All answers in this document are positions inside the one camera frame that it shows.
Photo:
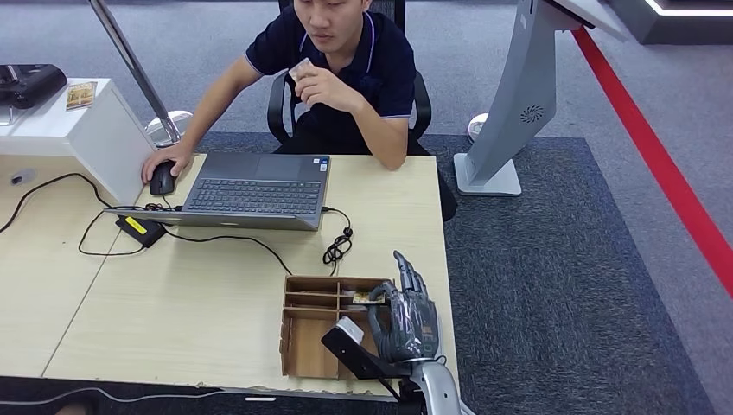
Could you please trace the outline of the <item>person's right hand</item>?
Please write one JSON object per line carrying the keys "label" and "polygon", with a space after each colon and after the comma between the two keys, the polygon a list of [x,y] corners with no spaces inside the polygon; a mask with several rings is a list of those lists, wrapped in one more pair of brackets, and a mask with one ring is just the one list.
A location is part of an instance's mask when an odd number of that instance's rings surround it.
{"label": "person's right hand", "polygon": [[179,174],[190,163],[193,153],[194,147],[192,145],[185,144],[184,142],[156,150],[147,157],[143,164],[141,170],[143,183],[149,183],[154,175],[155,168],[166,161],[172,161],[175,163],[175,165],[170,169],[170,174],[173,177],[179,176]]}

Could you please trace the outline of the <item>person's left hand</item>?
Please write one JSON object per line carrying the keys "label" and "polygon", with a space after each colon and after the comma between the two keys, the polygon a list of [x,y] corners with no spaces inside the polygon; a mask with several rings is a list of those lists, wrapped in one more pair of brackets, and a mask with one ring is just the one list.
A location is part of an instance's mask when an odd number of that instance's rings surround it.
{"label": "person's left hand", "polygon": [[358,112],[365,102],[358,92],[330,70],[312,64],[297,69],[295,92],[307,106],[323,104],[341,112]]}

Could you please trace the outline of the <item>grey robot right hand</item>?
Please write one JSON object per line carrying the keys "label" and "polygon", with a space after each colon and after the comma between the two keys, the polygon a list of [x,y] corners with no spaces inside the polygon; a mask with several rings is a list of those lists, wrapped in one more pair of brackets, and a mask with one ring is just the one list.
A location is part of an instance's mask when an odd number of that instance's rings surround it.
{"label": "grey robot right hand", "polygon": [[421,274],[393,252],[401,287],[385,280],[368,295],[368,320],[379,357],[389,363],[434,360],[441,347],[440,323]]}

